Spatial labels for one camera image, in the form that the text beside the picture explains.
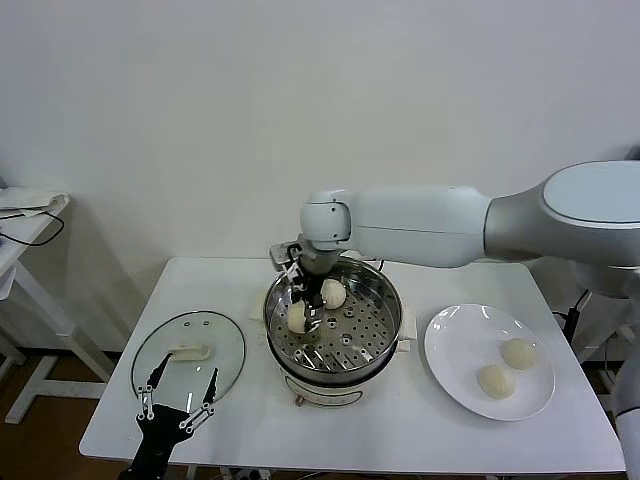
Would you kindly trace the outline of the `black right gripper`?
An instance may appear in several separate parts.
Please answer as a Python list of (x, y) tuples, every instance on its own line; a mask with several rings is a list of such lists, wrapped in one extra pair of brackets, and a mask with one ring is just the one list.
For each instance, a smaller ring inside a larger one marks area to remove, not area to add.
[(310, 333), (322, 322), (324, 300), (321, 289), (327, 273), (320, 272), (309, 259), (301, 259), (299, 265), (291, 264), (285, 275), (290, 285), (291, 302), (305, 301), (305, 332)]

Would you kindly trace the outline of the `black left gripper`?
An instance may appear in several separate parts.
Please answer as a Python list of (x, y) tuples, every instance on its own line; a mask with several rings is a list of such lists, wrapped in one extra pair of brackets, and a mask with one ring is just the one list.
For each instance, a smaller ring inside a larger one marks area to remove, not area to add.
[(136, 419), (142, 441), (132, 464), (119, 474), (119, 479), (163, 479), (174, 447), (191, 437), (186, 431), (197, 430), (214, 415), (218, 368), (213, 370), (201, 406), (192, 414), (165, 405), (154, 406), (154, 391), (170, 359), (171, 353), (167, 353), (146, 382), (136, 387), (139, 400)]

